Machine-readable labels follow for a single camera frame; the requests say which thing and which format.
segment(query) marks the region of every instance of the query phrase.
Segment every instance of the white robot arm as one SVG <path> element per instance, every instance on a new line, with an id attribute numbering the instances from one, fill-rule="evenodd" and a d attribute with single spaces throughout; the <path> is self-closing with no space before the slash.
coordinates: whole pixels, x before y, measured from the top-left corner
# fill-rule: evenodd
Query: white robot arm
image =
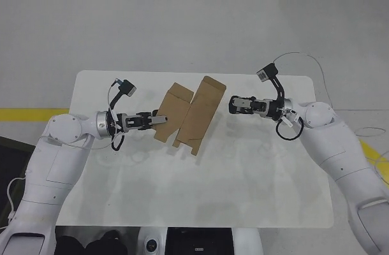
<path id="1" fill-rule="evenodd" d="M 284 139 L 299 137 L 315 163 L 339 186 L 348 203 L 349 224 L 363 249 L 369 255 L 389 255 L 389 189 L 367 162 L 358 138 L 328 104 L 285 99 L 277 73 L 274 64 L 257 72 L 262 82 L 274 84 L 276 100 L 233 96 L 230 113 L 256 113 L 292 126 L 298 135 Z"/>
<path id="2" fill-rule="evenodd" d="M 27 166 L 22 201 L 0 234 L 0 255 L 53 254 L 60 209 L 81 176 L 94 139 L 114 137 L 131 129 L 146 130 L 166 122 L 165 116 L 149 112 L 132 116 L 117 114 L 118 120 L 114 121 L 111 113 L 116 101 L 122 94 L 131 96 L 135 91 L 135 86 L 126 80 L 115 83 L 120 84 L 120 94 L 108 111 L 96 112 L 91 118 L 64 114 L 49 120 Z M 74 146 L 77 141 L 84 144 Z"/>

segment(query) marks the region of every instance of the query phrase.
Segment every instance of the cardboard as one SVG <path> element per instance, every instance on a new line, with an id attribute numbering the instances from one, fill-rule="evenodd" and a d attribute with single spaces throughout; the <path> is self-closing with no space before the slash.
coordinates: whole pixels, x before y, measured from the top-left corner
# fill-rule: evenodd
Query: cardboard
<path id="1" fill-rule="evenodd" d="M 180 143 L 192 147 L 192 155 L 197 155 L 203 137 L 209 128 L 210 122 L 223 98 L 226 86 L 209 76 L 205 76 L 194 95 L 190 109 L 177 133 L 173 143 L 178 147 Z"/>
<path id="2" fill-rule="evenodd" d="M 168 121 L 152 128 L 156 130 L 154 138 L 166 143 L 168 137 L 178 130 L 190 108 L 194 92 L 174 83 L 163 99 L 157 115 L 165 115 Z"/>
<path id="3" fill-rule="evenodd" d="M 165 143 L 180 128 L 173 146 L 184 143 L 196 156 L 225 91 L 224 84 L 205 76 L 190 103 L 193 91 L 174 83 L 158 110 L 158 115 L 167 116 L 168 121 L 154 126 L 154 138 Z"/>

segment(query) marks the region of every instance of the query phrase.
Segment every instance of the yellow floor line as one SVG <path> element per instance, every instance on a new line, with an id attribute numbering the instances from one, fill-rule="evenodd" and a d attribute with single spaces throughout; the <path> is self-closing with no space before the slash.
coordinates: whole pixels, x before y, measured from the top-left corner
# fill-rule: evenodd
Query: yellow floor line
<path id="1" fill-rule="evenodd" d="M 360 143 L 362 144 L 363 152 L 365 153 L 368 162 L 374 166 L 376 160 L 380 157 L 379 152 L 377 152 L 375 149 L 370 147 L 370 145 L 368 145 L 362 140 L 360 140 Z M 381 176 L 384 178 L 386 182 L 389 183 L 389 161 L 385 157 L 382 157 L 379 160 L 377 167 Z"/>
<path id="2" fill-rule="evenodd" d="M 68 113 L 66 108 L 0 108 L 0 121 L 48 121 L 51 116 Z"/>
<path id="3" fill-rule="evenodd" d="M 0 108 L 0 121 L 48 121 L 51 116 L 68 111 L 67 108 Z M 380 154 L 364 141 L 360 140 L 360 143 L 368 161 L 374 166 Z M 378 163 L 380 174 L 389 183 L 389 162 L 384 157 L 380 161 L 382 161 Z"/>

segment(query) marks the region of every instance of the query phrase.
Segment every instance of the white tabletop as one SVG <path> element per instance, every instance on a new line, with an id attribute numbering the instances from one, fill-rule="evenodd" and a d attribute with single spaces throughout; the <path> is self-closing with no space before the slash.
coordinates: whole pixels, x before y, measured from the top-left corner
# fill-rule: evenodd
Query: white tabletop
<path id="1" fill-rule="evenodd" d="M 199 154 L 181 144 L 153 139 L 154 131 L 131 131 L 119 152 L 93 150 L 62 207 L 57 225 L 329 228 L 333 224 L 327 175 L 297 140 L 275 133 L 275 123 L 257 115 L 230 115 L 232 95 L 275 98 L 270 82 L 256 75 L 82 71 L 71 113 L 106 110 L 114 78 L 136 85 L 118 113 L 152 111 L 177 82 L 196 91 L 209 75 L 227 90 Z M 314 101 L 312 80 L 279 76 L 287 98 Z M 95 141 L 94 146 L 109 140 Z"/>

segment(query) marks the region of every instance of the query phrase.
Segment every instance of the floor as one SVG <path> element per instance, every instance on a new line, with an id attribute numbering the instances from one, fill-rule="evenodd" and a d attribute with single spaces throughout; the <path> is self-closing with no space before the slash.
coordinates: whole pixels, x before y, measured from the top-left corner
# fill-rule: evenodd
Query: floor
<path id="1" fill-rule="evenodd" d="M 67 108 L 84 69 L 252 74 L 277 61 L 389 150 L 389 0 L 0 0 L 0 108 Z M 42 122 L 0 122 L 34 144 Z M 330 182 L 330 229 L 262 229 L 266 254 L 365 254 Z"/>

